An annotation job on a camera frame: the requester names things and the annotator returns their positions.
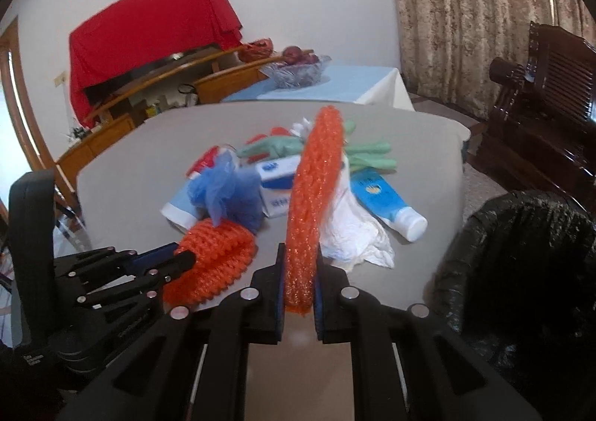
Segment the wooden door frame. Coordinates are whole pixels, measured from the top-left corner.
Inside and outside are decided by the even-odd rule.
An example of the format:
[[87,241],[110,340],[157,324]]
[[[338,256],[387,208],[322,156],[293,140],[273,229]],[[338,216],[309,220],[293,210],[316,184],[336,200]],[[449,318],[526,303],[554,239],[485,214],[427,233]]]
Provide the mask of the wooden door frame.
[[56,173],[58,203],[75,213],[80,203],[51,156],[29,100],[18,38],[18,19],[14,18],[1,35],[1,83],[11,124],[30,169]]

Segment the red paper cup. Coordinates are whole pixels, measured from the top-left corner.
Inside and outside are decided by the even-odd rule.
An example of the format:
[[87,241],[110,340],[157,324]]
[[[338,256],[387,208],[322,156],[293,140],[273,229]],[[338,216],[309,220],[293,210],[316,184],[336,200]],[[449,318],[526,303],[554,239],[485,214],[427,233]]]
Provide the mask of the red paper cup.
[[224,153],[231,153],[233,160],[237,160],[235,149],[233,149],[231,146],[213,146],[212,148],[207,149],[207,151],[203,155],[199,156],[199,158],[192,164],[189,170],[187,170],[186,178],[194,179],[200,175],[203,170],[213,168],[215,165],[215,159]]

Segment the red crumpled wrapper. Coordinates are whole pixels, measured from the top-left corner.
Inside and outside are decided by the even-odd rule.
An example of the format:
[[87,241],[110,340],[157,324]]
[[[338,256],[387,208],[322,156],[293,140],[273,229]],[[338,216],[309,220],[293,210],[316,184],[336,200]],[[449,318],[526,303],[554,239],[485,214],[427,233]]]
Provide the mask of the red crumpled wrapper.
[[[288,129],[285,129],[285,127],[275,126],[270,130],[269,133],[257,134],[256,136],[253,136],[251,139],[247,140],[245,143],[247,145],[252,145],[253,143],[258,142],[259,140],[266,139],[267,137],[270,137],[270,136],[291,136],[291,133],[289,132]],[[254,155],[249,156],[247,158],[247,163],[249,163],[249,164],[257,163],[261,160],[267,160],[269,157],[270,157],[270,154],[268,152],[255,153]]]

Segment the floral beige curtain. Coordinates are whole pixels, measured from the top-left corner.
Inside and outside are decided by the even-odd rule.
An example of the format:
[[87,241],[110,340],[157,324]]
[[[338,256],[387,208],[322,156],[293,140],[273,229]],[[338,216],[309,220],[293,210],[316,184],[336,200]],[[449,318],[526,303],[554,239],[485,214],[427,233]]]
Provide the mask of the floral beige curtain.
[[493,59],[523,63],[531,22],[595,41],[584,0],[396,0],[406,88],[488,117],[497,99]]

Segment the small crumpled white paper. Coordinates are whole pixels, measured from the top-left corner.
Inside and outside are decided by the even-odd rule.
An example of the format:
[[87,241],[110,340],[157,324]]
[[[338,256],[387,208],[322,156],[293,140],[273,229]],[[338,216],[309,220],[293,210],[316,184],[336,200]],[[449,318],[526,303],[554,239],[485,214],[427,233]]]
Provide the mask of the small crumpled white paper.
[[303,117],[300,121],[294,122],[290,127],[290,133],[292,136],[298,137],[298,139],[306,140],[310,135],[313,123],[311,120]]

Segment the long orange foam net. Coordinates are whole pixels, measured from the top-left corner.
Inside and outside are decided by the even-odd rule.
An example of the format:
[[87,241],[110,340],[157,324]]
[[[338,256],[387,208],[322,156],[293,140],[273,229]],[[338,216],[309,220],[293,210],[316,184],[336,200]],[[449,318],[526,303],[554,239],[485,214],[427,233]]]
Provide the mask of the long orange foam net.
[[314,302],[320,228],[342,168],[342,115],[321,108],[309,133],[290,197],[287,222],[284,306],[307,314]]

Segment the blue white tube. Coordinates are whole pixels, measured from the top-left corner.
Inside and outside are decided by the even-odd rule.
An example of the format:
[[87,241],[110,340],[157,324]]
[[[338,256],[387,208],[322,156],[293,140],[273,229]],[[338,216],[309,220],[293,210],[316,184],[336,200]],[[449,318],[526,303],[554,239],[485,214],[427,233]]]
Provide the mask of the blue white tube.
[[352,193],[374,216],[415,243],[426,232],[428,222],[410,207],[374,169],[363,169],[351,177]]

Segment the white tissue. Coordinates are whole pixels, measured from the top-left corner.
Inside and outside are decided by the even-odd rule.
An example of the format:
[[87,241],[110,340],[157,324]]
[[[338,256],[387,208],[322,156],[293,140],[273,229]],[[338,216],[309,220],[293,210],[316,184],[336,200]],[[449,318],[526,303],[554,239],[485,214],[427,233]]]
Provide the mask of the white tissue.
[[394,268],[395,253],[388,233],[352,193],[347,155],[342,155],[332,201],[320,226],[319,244],[322,255],[347,273],[361,263]]

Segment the black lined trash bin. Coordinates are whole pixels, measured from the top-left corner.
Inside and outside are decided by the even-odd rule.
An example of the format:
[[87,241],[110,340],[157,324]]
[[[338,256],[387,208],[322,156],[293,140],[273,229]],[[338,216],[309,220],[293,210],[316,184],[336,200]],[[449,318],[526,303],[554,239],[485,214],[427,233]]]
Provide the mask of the black lined trash bin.
[[581,207],[541,191],[487,201],[428,303],[542,419],[594,419],[595,221]]

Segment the white blue medicine box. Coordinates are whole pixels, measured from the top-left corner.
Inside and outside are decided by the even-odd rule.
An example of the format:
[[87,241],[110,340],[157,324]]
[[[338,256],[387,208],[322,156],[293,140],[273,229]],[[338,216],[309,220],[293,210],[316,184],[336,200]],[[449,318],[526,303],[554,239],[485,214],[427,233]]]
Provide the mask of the white blue medicine box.
[[254,166],[261,179],[261,201],[268,218],[282,216],[288,212],[294,178],[300,161],[301,156],[295,155],[260,162]]

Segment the green rubber glove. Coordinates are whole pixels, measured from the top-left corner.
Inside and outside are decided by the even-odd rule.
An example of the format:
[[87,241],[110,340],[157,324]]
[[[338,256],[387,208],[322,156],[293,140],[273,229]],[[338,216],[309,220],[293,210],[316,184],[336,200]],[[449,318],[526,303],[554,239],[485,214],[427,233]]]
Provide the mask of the green rubber glove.
[[352,173],[365,169],[377,171],[394,171],[397,161],[389,158],[392,151],[389,142],[370,142],[356,145],[351,142],[352,134],[356,130],[356,123],[346,120],[343,123],[343,152],[349,161],[349,170]]
[[268,152],[270,159],[280,159],[285,156],[299,155],[303,149],[304,143],[296,136],[270,136],[237,149],[237,156],[240,159],[247,159],[255,153]]

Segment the red basket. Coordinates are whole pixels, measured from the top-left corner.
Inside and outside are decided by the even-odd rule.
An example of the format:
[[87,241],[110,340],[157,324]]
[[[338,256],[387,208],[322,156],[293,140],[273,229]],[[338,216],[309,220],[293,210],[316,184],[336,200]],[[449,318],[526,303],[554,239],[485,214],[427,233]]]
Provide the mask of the red basket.
[[237,59],[246,64],[253,63],[270,58],[273,52],[274,45],[271,39],[257,39],[254,42],[244,44],[244,47],[237,52]]

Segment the red apple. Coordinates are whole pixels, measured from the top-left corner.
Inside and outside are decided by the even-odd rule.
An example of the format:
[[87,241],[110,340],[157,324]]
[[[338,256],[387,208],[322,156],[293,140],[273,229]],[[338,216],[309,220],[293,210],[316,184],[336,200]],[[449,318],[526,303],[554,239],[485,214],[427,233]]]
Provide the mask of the red apple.
[[296,45],[290,45],[286,49],[283,49],[282,58],[286,65],[296,65],[303,60],[303,51]]

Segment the glass fruit bowl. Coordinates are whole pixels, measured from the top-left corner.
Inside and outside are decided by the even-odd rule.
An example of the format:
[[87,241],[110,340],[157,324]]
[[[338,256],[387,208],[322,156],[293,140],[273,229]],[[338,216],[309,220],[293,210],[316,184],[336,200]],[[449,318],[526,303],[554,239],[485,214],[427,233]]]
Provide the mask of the glass fruit bowl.
[[294,89],[317,85],[323,78],[323,73],[332,61],[330,56],[317,56],[316,63],[300,63],[287,65],[269,63],[262,66],[260,71],[271,79],[277,88]]

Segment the blue plastic bag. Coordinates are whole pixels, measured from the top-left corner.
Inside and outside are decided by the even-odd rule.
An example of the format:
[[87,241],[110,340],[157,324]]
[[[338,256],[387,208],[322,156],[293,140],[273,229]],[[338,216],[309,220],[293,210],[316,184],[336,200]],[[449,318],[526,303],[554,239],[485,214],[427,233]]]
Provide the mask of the blue plastic bag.
[[204,210],[215,227],[231,221],[256,234],[263,223],[261,177],[254,167],[238,167],[234,155],[218,155],[188,186],[192,205]]

